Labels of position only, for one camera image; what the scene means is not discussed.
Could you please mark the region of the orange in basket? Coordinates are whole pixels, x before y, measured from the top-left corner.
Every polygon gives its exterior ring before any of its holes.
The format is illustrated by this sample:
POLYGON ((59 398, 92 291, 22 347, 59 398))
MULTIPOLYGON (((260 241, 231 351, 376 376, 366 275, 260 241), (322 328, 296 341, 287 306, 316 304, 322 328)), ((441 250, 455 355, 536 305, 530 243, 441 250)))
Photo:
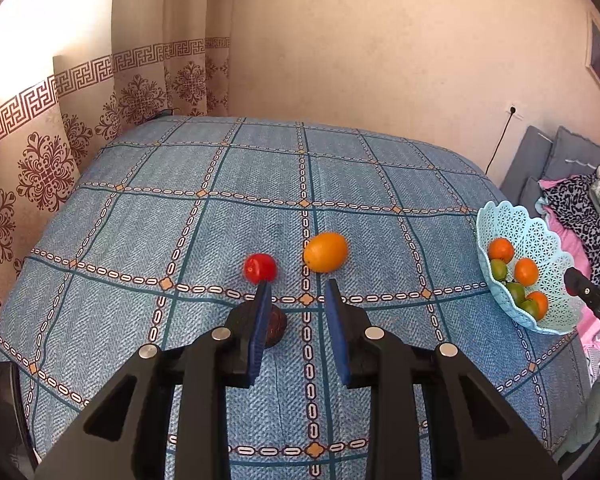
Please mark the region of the orange in basket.
POLYGON ((492 240, 488 246, 488 256, 490 260, 501 260, 509 264, 515 255, 513 244, 504 237, 497 237, 492 240))

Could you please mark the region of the orange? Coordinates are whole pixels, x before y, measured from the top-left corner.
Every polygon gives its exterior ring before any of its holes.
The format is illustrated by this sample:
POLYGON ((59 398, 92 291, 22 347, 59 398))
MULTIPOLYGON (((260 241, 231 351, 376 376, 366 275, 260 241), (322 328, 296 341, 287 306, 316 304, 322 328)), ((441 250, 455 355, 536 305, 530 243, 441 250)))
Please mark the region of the orange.
POLYGON ((488 256, 490 260, 501 260, 509 264, 515 255, 513 244, 504 237, 497 237, 492 240, 488 246, 488 256))
POLYGON ((324 232, 312 237, 303 249, 303 262, 314 273, 338 270, 347 260, 347 240, 339 233, 324 232))
POLYGON ((527 296, 527 299, 531 300, 535 303, 536 308, 535 308, 534 318, 537 321, 541 321, 542 318, 544 318, 544 316, 547 314, 547 311, 548 311, 547 296, 544 294, 544 292, 540 292, 539 290, 536 290, 535 292, 530 292, 530 294, 527 296))

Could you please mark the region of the red cherry tomato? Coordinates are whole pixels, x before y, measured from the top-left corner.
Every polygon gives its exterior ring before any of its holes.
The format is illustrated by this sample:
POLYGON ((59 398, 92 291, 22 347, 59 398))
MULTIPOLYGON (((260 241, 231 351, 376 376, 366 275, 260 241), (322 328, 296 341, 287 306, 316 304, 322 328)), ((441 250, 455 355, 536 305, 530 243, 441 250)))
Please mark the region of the red cherry tomato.
POLYGON ((277 278, 277 264, 272 256, 259 252, 247 257, 242 273, 247 281, 255 285, 272 282, 277 278))

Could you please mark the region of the pink cloth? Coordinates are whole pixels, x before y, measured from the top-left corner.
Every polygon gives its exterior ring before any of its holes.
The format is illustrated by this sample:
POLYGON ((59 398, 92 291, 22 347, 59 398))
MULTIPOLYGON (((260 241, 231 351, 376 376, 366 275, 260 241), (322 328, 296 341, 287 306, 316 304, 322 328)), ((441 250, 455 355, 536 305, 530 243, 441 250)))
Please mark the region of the pink cloth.
MULTIPOLYGON (((554 210, 548 206, 547 200, 543 196, 536 201, 535 210, 545 220, 548 228, 558 235, 562 250, 572 255, 576 268, 590 278, 592 269, 580 237, 558 221, 554 210)), ((577 332, 582 347, 585 351, 600 351, 600 320, 588 308, 582 308, 581 312, 582 316, 577 325, 577 332)))

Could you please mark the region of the small orange mandarin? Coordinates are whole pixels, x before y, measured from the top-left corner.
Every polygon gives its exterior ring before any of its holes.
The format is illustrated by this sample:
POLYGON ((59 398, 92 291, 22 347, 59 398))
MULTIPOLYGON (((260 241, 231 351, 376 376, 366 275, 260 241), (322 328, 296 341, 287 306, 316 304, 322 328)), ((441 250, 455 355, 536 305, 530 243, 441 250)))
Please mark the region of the small orange mandarin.
POLYGON ((524 287, 534 285, 539 279, 539 269, 530 258, 519 259, 514 267, 514 279, 524 287))

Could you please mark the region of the dark brown avocado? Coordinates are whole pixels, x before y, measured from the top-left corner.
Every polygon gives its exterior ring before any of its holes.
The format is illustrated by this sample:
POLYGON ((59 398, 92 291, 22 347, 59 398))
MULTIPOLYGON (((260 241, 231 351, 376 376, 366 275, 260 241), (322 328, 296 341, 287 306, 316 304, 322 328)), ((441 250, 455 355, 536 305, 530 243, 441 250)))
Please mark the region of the dark brown avocado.
POLYGON ((279 307, 271 308, 270 316, 268 317, 268 331, 265 337, 265 347, 272 348, 283 339, 287 328, 287 315, 279 307))

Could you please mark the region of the leopard print cloth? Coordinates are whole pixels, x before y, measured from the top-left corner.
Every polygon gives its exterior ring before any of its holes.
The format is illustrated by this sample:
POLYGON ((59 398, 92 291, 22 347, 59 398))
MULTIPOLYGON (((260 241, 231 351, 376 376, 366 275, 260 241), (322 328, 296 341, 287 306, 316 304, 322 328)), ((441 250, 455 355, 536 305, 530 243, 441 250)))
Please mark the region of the leopard print cloth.
POLYGON ((560 224, 580 238, 591 267, 590 281, 600 285, 600 214, 590 195, 595 181, 594 174, 577 174, 547 188, 544 197, 560 224))

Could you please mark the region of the small green tomato in basket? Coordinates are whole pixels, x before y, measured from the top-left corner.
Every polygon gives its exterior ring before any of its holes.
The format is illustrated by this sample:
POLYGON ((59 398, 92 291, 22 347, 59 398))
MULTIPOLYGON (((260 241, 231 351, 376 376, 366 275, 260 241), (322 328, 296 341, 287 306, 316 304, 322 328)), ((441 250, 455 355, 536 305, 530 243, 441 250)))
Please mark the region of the small green tomato in basket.
POLYGON ((490 260, 491 274, 495 281, 505 282, 508 273, 507 263, 502 259, 490 260))

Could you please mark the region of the large green tomato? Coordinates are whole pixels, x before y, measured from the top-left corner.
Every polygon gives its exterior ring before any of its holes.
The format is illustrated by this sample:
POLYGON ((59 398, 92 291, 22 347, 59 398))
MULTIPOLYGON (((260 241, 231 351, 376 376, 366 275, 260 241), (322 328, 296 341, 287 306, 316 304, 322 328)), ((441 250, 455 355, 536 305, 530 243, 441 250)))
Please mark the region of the large green tomato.
POLYGON ((534 299, 526 299, 524 300, 518 308, 527 312, 528 315, 531 315, 535 321, 539 321, 540 319, 540 307, 539 304, 534 299))

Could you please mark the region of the orange on bed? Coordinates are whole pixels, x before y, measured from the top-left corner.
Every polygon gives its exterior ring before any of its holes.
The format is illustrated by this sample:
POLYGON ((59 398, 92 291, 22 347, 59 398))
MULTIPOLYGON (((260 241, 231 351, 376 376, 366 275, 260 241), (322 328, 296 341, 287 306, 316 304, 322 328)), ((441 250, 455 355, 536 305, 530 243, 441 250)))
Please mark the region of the orange on bed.
POLYGON ((303 249, 303 262, 314 273, 338 270, 347 260, 347 240, 339 233, 324 232, 312 237, 303 249))

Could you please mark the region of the light blue plastic basket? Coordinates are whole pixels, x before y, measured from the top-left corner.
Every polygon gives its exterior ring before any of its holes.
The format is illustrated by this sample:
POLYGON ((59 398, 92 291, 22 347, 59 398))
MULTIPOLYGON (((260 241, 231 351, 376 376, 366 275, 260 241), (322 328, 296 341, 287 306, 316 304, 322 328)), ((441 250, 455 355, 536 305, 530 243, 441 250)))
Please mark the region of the light blue plastic basket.
POLYGON ((574 261, 543 220, 507 200, 490 200, 478 210, 476 242, 488 289, 513 321, 544 335, 576 328, 583 302, 570 296, 564 283, 574 261))

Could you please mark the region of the grey pillow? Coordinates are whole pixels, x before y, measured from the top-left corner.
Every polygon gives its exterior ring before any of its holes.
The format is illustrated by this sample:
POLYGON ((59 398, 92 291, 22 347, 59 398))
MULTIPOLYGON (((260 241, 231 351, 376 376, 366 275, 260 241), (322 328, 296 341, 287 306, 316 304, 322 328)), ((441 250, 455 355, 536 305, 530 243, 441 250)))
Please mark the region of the grey pillow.
POLYGON ((502 193, 510 202, 519 204, 520 196, 529 178, 539 180, 552 146, 553 140, 540 129, 535 126, 527 128, 500 186, 502 193))
POLYGON ((600 146, 560 126, 542 173, 543 180, 560 180, 574 174, 595 174, 600 166, 600 146))

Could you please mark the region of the black object at left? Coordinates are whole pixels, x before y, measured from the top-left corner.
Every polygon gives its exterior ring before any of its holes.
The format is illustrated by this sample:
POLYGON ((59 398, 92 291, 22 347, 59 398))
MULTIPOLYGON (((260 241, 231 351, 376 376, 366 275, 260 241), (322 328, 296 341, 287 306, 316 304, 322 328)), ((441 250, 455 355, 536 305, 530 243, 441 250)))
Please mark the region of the black object at left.
POLYGON ((37 466, 23 411, 18 366, 0 362, 0 479, 33 479, 37 466))

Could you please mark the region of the beige patterned curtain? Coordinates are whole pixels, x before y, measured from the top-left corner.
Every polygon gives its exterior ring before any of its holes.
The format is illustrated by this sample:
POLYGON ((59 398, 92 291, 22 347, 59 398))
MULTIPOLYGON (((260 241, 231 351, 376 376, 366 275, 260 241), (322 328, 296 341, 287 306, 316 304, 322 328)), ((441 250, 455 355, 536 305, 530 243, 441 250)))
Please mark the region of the beige patterned curtain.
POLYGON ((232 0, 0 0, 0 311, 108 142, 163 110, 224 116, 232 0))

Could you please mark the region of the blue patterned bedspread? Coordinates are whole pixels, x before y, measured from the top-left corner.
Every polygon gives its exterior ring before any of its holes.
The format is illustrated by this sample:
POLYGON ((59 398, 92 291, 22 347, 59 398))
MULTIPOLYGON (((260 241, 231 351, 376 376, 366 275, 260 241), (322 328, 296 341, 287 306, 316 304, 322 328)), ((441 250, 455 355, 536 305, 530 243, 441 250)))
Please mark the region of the blue patterned bedspread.
POLYGON ((315 235, 349 248, 340 292, 414 346, 452 342, 555 452, 588 395, 575 336, 516 325, 483 281, 478 210, 503 195, 445 148, 356 129, 161 117, 121 136, 74 116, 0 147, 0 361, 19 368, 46 454, 116 369, 150 342, 189 344, 277 266, 287 327, 248 390, 227 395, 236 479, 359 479, 370 395, 339 380, 315 235))

